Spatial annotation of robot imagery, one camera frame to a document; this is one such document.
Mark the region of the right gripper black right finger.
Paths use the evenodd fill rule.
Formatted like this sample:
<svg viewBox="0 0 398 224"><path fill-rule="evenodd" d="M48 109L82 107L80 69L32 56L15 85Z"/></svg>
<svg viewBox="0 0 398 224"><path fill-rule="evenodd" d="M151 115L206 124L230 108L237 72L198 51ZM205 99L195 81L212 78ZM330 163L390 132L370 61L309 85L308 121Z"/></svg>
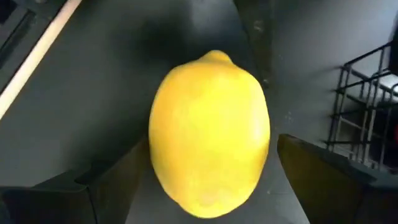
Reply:
<svg viewBox="0 0 398 224"><path fill-rule="evenodd" d="M396 176L289 134L277 153L310 223L397 223Z"/></svg>

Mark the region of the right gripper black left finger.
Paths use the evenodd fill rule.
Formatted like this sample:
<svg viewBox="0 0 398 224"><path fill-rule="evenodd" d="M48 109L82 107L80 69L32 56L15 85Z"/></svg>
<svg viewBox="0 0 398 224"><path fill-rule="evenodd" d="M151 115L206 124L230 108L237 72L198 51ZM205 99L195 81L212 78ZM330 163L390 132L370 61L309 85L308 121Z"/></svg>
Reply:
<svg viewBox="0 0 398 224"><path fill-rule="evenodd" d="M148 154L142 137L122 154L33 187L1 187L1 223L124 223Z"/></svg>

